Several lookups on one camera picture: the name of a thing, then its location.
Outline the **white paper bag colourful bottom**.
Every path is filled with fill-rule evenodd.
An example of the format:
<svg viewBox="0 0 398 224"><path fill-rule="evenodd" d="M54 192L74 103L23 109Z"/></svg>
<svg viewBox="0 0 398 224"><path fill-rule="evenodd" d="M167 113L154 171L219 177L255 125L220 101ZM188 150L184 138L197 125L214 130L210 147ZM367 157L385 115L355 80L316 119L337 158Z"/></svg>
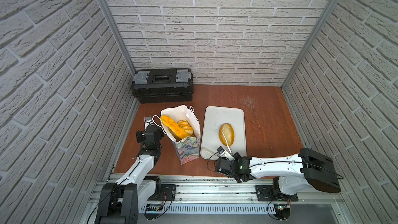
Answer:
<svg viewBox="0 0 398 224"><path fill-rule="evenodd" d="M161 116L163 115L171 117L175 122L187 120L194 130L194 135L188 136L183 140L179 140L176 136L171 134L169 128L164 126L161 122ZM194 114L194 109L192 107L188 108L186 105L181 105L174 108L166 108L161 111L160 116L153 116L153 118L155 117L160 120L160 124L158 126L161 127L163 133L171 140L181 164L188 163L199 157L201 128L199 120Z"/></svg>

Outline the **large oval crusty loaf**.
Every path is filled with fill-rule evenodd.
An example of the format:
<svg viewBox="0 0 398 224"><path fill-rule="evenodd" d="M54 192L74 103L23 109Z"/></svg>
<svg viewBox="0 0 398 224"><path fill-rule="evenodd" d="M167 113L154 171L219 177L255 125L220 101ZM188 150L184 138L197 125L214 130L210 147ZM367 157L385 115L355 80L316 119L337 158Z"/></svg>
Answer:
<svg viewBox="0 0 398 224"><path fill-rule="evenodd" d="M219 129L219 140L225 146L232 146L235 139L234 129L229 123L223 124Z"/></svg>

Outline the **long twisted bread top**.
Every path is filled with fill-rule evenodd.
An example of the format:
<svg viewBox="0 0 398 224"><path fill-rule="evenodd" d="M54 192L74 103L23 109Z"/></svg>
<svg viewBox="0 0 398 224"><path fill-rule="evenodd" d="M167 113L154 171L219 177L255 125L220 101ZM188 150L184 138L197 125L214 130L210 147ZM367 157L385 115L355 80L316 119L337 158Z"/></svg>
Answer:
<svg viewBox="0 0 398 224"><path fill-rule="evenodd" d="M167 115L161 116L161 122L164 126L168 127L171 134L176 136L179 140L183 140L189 136L189 134L181 128L177 122Z"/></svg>

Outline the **small rectangular golden loaf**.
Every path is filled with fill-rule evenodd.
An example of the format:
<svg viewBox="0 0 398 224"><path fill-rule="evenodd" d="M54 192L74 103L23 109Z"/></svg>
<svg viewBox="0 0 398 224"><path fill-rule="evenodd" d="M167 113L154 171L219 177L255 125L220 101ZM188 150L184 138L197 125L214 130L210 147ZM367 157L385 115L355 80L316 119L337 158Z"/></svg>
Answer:
<svg viewBox="0 0 398 224"><path fill-rule="evenodd" d="M194 135L194 130L187 120L181 120L177 122L178 126L182 128L189 136Z"/></svg>

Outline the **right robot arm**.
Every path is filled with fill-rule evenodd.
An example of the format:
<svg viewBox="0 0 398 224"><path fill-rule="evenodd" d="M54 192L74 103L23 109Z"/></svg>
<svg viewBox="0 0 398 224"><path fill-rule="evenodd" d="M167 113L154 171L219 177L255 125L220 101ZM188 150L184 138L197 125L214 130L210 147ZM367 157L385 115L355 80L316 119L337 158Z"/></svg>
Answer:
<svg viewBox="0 0 398 224"><path fill-rule="evenodd" d="M340 193L339 181L333 160L309 148L300 153L277 158L243 157L231 155L222 146L218 135L202 136L201 150L215 160L215 172L237 183L263 177L273 177L273 194L293 196L297 192L314 188L326 193Z"/></svg>

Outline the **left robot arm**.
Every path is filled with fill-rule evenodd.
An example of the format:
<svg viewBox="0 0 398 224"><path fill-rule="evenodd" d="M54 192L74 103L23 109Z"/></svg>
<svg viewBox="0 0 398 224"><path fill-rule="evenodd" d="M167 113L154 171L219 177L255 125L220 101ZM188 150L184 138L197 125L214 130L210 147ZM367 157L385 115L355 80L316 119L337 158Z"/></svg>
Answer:
<svg viewBox="0 0 398 224"><path fill-rule="evenodd" d="M94 208L95 224L135 224L145 202L160 191L160 180L148 173L161 155L163 129L151 117L144 118L145 130L137 131L140 151L134 164L115 183L102 187L98 205Z"/></svg>

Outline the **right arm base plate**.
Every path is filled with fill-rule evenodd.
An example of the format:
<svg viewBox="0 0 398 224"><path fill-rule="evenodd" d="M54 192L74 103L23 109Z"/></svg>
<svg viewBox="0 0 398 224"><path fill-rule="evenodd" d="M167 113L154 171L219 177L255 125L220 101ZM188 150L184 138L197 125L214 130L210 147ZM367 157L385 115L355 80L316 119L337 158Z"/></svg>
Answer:
<svg viewBox="0 0 398 224"><path fill-rule="evenodd" d="M272 185L255 185L255 190L259 202L297 202L299 200L297 194L293 196L282 194Z"/></svg>

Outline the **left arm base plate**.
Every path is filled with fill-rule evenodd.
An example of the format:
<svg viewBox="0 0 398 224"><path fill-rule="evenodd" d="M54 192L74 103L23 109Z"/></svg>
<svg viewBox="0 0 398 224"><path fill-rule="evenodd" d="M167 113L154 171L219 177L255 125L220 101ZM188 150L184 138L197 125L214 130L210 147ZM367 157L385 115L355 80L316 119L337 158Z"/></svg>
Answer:
<svg viewBox="0 0 398 224"><path fill-rule="evenodd" d="M148 199L148 201L174 201L176 195L176 185L162 184L158 187L155 193Z"/></svg>

